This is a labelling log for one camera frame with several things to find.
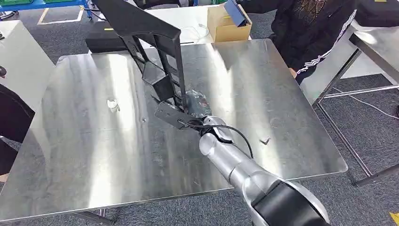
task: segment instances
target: black metal bracket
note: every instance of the black metal bracket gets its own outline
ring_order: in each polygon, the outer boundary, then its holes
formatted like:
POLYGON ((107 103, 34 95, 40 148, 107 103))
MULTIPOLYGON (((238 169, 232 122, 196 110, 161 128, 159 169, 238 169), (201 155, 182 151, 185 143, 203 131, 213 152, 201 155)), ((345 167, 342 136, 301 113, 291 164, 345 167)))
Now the black metal bracket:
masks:
POLYGON ((154 88, 159 100, 172 98, 178 110, 187 113, 180 29, 124 0, 93 0, 93 2, 123 40, 140 68, 142 79, 154 88), (162 67, 148 58, 140 40, 157 49, 162 67), (175 68, 169 63, 169 57, 175 59, 175 68))

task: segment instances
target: metal table frame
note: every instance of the metal table frame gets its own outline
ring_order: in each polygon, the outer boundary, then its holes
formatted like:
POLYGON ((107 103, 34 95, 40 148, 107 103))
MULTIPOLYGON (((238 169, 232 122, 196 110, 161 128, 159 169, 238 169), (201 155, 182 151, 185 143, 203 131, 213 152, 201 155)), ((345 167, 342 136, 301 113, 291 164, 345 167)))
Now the metal table frame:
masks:
POLYGON ((371 88, 371 89, 361 89, 361 90, 355 90, 355 91, 349 91, 349 92, 328 94, 328 92, 333 88, 333 86, 338 82, 338 80, 345 74, 345 72, 356 61, 356 59, 360 56, 360 54, 362 52, 365 53, 379 67, 381 67, 381 69, 383 69, 388 75, 392 76, 393 78, 399 78, 399 72, 394 67, 392 67, 385 59, 383 59, 379 54, 377 54, 374 50, 372 50, 367 44, 365 44, 355 33, 349 38, 349 41, 351 41, 357 47, 356 50, 352 53, 352 55, 349 57, 349 59, 341 67, 341 69, 334 76, 334 78, 327 85, 327 87, 320 94, 320 96, 316 99, 316 101, 313 103, 312 106, 313 106, 313 108, 319 108, 321 110, 322 114, 326 117, 328 123, 331 125, 333 130, 337 133, 337 135, 342 140, 342 142, 345 144, 347 149, 349 149, 350 153, 353 155, 353 157, 356 159, 357 163, 362 168, 363 172, 366 174, 367 177, 365 179, 354 182, 354 185, 356 185, 356 186, 363 186, 363 185, 367 185, 369 183, 375 182, 385 176, 389 176, 389 175, 399 172, 399 163, 373 174, 368 169, 368 167, 365 165, 365 163, 362 161, 362 159, 360 158, 358 153, 354 150, 354 148, 349 143, 349 141, 346 139, 345 135, 340 131, 340 129, 335 124, 335 122, 331 118, 331 116, 327 113, 327 111, 325 110, 325 108, 323 107, 321 102, 323 101, 323 99, 327 99, 327 98, 343 97, 343 96, 351 97, 351 95, 355 95, 355 94, 359 94, 359 93, 369 93, 369 92, 376 92, 376 91, 381 91, 381 90, 398 89, 399 88, 399 85, 390 85, 390 86, 377 87, 377 88, 371 88))

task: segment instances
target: white cable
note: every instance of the white cable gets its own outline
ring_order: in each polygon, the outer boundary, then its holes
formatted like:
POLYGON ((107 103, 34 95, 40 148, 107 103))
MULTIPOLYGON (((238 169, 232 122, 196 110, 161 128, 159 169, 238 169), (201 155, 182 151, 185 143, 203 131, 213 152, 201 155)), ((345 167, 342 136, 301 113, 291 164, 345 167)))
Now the white cable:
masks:
MULTIPOLYGON (((340 90, 337 89, 337 88, 334 88, 334 87, 333 87, 333 89, 337 90, 338 92, 343 93, 342 91, 340 91, 340 90)), ((376 107, 376 106, 374 106, 374 105, 371 105, 371 104, 369 104, 369 103, 366 103, 366 102, 364 102, 364 101, 361 101, 361 100, 355 98, 355 97, 352 96, 352 95, 348 95, 348 96, 350 96, 350 97, 352 97, 353 99, 355 99, 355 100, 361 102, 362 104, 368 105, 368 106, 370 106, 370 107, 372 107, 372 108, 378 110, 379 112, 385 114, 386 116, 389 116, 389 117, 394 118, 394 119, 399 119, 398 117, 395 117, 395 116, 393 116, 393 115, 387 114, 387 113, 383 112, 382 110, 380 110, 378 107, 376 107)))
POLYGON ((190 29, 190 31, 191 31, 191 32, 192 32, 192 30, 195 31, 195 36, 197 36, 197 40, 195 40, 194 43, 197 43, 197 42, 199 42, 199 40, 201 40, 201 39, 203 39, 203 38, 205 38, 205 37, 207 37, 207 36, 209 35, 209 29, 208 29, 208 27, 206 27, 206 26, 203 25, 203 24, 198 24, 198 27, 203 28, 203 29, 206 30, 205 35, 201 36, 200 33, 198 32, 198 30, 197 30, 195 27, 193 27, 193 26, 184 27, 184 28, 182 28, 181 30, 192 28, 192 29, 190 29))

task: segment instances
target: person's hand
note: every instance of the person's hand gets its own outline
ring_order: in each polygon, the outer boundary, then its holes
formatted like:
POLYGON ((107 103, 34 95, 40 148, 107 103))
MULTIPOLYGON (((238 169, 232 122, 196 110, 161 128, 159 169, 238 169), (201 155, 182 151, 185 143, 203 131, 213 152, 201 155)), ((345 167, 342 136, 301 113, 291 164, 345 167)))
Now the person's hand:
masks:
POLYGON ((289 69, 289 72, 291 72, 292 77, 296 78, 296 72, 292 68, 289 69))

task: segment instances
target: blue object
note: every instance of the blue object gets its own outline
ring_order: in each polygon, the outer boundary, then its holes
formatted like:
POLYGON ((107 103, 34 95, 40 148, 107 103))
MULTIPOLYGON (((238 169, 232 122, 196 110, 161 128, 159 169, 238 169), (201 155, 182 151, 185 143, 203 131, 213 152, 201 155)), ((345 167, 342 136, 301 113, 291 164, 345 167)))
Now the blue object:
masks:
POLYGON ((247 19, 235 0, 227 0, 223 6, 237 27, 247 25, 247 19))
MULTIPOLYGON (((0 6, 0 12, 20 11, 20 10, 28 10, 28 9, 39 9, 39 8, 56 8, 56 7, 66 7, 66 6, 84 6, 85 8, 88 8, 88 4, 87 4, 86 0, 53 2, 53 3, 45 3, 44 0, 34 0, 32 3, 28 3, 28 4, 0 6)), ((92 18, 90 11, 87 11, 87 16, 89 18, 92 18)))

